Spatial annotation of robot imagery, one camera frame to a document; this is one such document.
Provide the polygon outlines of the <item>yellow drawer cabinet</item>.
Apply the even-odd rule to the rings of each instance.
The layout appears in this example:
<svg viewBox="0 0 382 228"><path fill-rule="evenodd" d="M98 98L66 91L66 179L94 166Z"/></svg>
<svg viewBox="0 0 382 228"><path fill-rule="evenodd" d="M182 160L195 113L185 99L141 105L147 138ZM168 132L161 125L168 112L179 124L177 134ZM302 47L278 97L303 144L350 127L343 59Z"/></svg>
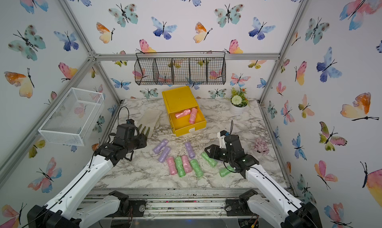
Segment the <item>yellow drawer cabinet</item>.
<svg viewBox="0 0 382 228"><path fill-rule="evenodd" d="M172 132L182 136L207 126L207 121L188 86L162 92Z"/></svg>

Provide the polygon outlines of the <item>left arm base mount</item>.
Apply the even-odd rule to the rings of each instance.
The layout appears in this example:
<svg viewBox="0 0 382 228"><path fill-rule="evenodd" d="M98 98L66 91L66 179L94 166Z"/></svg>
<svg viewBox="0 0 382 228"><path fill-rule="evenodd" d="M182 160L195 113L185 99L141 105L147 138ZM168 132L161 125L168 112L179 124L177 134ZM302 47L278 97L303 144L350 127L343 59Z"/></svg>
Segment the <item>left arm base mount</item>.
<svg viewBox="0 0 382 228"><path fill-rule="evenodd" d="M146 210L147 202L145 200L131 200L128 195L119 191L112 191L109 193L118 199L119 205L115 213L110 214L108 217L143 217Z"/></svg>

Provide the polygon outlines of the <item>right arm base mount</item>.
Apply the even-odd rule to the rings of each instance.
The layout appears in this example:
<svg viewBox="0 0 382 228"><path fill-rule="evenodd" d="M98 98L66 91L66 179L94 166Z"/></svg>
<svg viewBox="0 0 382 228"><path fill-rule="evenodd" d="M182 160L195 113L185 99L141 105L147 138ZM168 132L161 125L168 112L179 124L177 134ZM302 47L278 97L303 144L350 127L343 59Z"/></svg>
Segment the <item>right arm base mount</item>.
<svg viewBox="0 0 382 228"><path fill-rule="evenodd" d="M251 189L241 194L238 199L226 199L224 210L226 211L227 216L252 216L254 215L251 212L248 201L258 193Z"/></svg>

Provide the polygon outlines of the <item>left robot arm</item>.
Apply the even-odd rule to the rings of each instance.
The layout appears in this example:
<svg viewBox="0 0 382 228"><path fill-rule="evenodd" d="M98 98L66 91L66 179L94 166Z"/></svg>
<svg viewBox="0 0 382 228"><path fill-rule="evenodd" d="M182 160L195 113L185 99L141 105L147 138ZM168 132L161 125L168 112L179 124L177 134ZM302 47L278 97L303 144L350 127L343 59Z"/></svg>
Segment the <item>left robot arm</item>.
<svg viewBox="0 0 382 228"><path fill-rule="evenodd" d="M108 216L133 218L129 196L110 192L101 201L84 209L78 207L98 181L121 160L132 161L134 151L145 148L150 128L135 126L129 119L100 144L84 169L44 206L35 205L27 213L28 228L88 228Z"/></svg>

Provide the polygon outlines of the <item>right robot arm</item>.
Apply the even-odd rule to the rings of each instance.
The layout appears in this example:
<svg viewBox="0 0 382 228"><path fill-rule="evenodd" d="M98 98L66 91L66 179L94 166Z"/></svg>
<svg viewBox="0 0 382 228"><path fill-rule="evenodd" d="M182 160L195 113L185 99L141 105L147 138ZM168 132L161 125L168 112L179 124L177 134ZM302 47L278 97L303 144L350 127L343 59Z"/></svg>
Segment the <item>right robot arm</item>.
<svg viewBox="0 0 382 228"><path fill-rule="evenodd" d="M311 202L303 203L276 182L254 156L244 151L238 135L222 130L217 137L219 145L205 148L208 157L222 161L228 171L240 174L258 189L240 195L243 212L258 215L274 228L322 227L317 208Z"/></svg>

